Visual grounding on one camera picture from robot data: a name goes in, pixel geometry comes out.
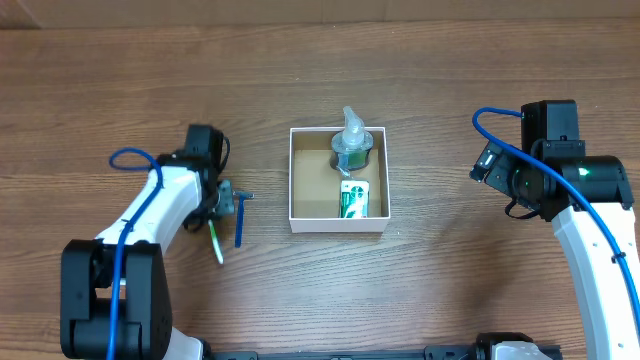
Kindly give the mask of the green white toothbrush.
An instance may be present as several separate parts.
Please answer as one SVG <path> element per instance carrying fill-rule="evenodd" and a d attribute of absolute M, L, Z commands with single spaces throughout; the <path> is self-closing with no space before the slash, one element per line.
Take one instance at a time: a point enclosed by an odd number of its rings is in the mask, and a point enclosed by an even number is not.
<path fill-rule="evenodd" d="M 208 221 L 208 226 L 209 226 L 209 230 L 210 230 L 210 235 L 211 235 L 211 242 L 212 242 L 212 246 L 213 246 L 213 250 L 214 250 L 214 254 L 216 257 L 217 262 L 220 265 L 224 264 L 224 256 L 223 256 L 223 252 L 222 249 L 220 247 L 220 243 L 218 240 L 218 236 L 215 230 L 215 226 L 212 220 Z"/>

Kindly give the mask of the clear soap pump bottle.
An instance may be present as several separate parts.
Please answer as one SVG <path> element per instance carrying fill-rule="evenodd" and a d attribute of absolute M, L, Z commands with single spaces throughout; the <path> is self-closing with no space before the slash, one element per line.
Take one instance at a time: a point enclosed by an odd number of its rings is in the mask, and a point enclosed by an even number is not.
<path fill-rule="evenodd" d="M 350 106 L 343 108 L 344 129 L 331 140 L 333 155 L 330 165 L 342 174 L 350 177 L 353 171 L 365 168 L 369 163 L 369 154 L 374 145 L 372 134 L 365 129 L 364 121 Z"/>

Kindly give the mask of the green white packet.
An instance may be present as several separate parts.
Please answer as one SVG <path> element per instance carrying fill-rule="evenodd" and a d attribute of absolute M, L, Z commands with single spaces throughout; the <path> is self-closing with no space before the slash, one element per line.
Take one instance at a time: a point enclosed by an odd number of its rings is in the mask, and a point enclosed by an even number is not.
<path fill-rule="evenodd" d="M 339 168 L 340 183 L 339 215 L 346 219 L 363 219 L 369 214 L 370 182 L 354 171 Z"/>

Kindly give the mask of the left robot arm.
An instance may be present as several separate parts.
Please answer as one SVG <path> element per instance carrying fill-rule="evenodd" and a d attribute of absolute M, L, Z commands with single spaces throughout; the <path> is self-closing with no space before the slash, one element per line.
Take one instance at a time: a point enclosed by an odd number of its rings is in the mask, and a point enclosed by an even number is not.
<path fill-rule="evenodd" d="M 92 240 L 61 254 L 60 347 L 70 359 L 209 359 L 210 345 L 173 324 L 163 256 L 182 228 L 234 213 L 219 180 L 228 153 L 188 145 L 152 157 L 141 192 Z"/>

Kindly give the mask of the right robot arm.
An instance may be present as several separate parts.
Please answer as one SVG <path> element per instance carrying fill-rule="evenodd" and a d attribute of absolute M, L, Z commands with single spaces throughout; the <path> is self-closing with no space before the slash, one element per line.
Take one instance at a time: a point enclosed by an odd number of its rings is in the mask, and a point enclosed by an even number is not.
<path fill-rule="evenodd" d="M 619 267 L 626 261 L 632 280 L 638 280 L 634 199 L 622 163 L 614 156 L 586 155 L 581 140 L 538 139 L 528 152 L 580 192 L 615 237 L 615 246 L 557 180 L 494 143 L 486 145 L 470 177 L 526 208 L 528 217 L 551 223 L 574 281 L 588 358 L 638 358 L 638 327 Z"/>

